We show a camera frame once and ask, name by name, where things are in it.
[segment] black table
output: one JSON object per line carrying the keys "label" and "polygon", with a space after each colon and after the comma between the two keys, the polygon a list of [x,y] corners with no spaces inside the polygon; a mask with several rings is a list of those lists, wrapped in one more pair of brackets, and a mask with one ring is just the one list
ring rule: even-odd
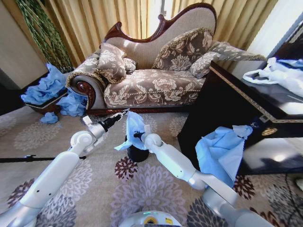
{"label": "black table", "polygon": [[[279,85],[255,85],[242,79],[245,72],[265,66],[265,61],[211,62],[211,71],[178,135],[182,153],[196,169],[200,170],[195,146],[202,136],[219,126],[252,125],[254,131],[246,140],[238,174],[303,171],[302,155],[287,148],[282,151],[275,148],[275,144],[280,146],[275,140],[264,150],[245,153],[265,138],[303,137],[302,97]],[[254,156],[263,163],[262,167],[251,164]]]}

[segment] sofa armrest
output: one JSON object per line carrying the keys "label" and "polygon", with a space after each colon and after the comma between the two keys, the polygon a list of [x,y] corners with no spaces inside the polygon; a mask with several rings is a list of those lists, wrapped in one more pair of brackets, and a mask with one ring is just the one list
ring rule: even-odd
{"label": "sofa armrest", "polygon": [[107,109],[104,101],[104,88],[100,81],[85,75],[78,75],[71,81],[71,88],[82,95],[87,95],[86,109]]}
{"label": "sofa armrest", "polygon": [[108,82],[96,73],[100,50],[90,55],[81,65],[68,75],[66,87],[75,92],[87,95],[86,109],[107,109],[103,92]]}

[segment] decorative pillow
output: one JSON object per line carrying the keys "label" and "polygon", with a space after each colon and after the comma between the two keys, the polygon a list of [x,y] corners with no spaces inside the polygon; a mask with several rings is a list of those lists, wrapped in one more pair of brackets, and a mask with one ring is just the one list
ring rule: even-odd
{"label": "decorative pillow", "polygon": [[101,43],[100,58],[96,73],[105,77],[110,83],[120,83],[126,78],[125,63],[126,54],[119,48]]}
{"label": "decorative pillow", "polygon": [[136,62],[129,58],[123,58],[126,74],[132,74],[136,70]]}
{"label": "decorative pillow", "polygon": [[225,56],[216,52],[209,51],[203,54],[195,63],[190,67],[190,72],[197,78],[201,79],[209,73],[209,66],[211,61],[224,60]]}
{"label": "decorative pillow", "polygon": [[201,55],[207,52],[213,35],[205,28],[196,28],[185,32],[162,47],[153,69],[188,70]]}
{"label": "decorative pillow", "polygon": [[266,58],[262,55],[255,55],[247,51],[231,46],[227,42],[215,42],[209,51],[200,57],[190,67],[191,73],[200,79],[209,73],[211,61],[226,60],[226,61],[265,61]]}
{"label": "decorative pillow", "polygon": [[209,51],[223,54],[225,60],[230,61],[266,61],[266,58],[260,54],[253,54],[241,49],[238,49],[227,42],[215,42]]}

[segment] floral carpet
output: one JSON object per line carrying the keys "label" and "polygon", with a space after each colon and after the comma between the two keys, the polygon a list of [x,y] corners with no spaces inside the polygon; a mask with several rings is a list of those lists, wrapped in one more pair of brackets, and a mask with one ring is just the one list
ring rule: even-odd
{"label": "floral carpet", "polygon": [[[146,124],[179,149],[176,138],[187,113],[142,114]],[[71,136],[86,127],[79,117],[59,116],[51,125],[41,115],[23,107],[0,116],[0,157],[55,157],[68,149]],[[101,118],[92,117],[93,121]],[[183,226],[226,227],[202,202],[202,192],[192,189],[157,161],[154,154],[140,163],[126,151],[116,151],[125,138],[125,121],[104,134],[99,147],[80,160],[59,192],[38,216],[38,227],[118,226],[128,215],[145,210],[165,211]],[[0,163],[0,212],[13,206],[50,161]],[[276,227],[303,226],[303,192],[294,182],[299,175],[237,176],[237,208],[258,213]]]}

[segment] chaise lounge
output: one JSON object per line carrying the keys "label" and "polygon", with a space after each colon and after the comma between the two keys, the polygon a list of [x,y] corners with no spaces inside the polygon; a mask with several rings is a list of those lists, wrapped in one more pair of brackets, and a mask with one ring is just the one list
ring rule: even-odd
{"label": "chaise lounge", "polygon": [[[191,5],[172,20],[161,14],[158,18],[155,33],[142,40],[128,37],[121,22],[116,23],[100,49],[71,73],[67,86],[87,95],[88,113],[110,114],[129,107],[138,113],[186,110],[195,102],[211,60],[264,59],[212,40],[217,18],[211,5]],[[136,70],[111,80],[108,70],[96,69],[106,44],[136,62]]]}

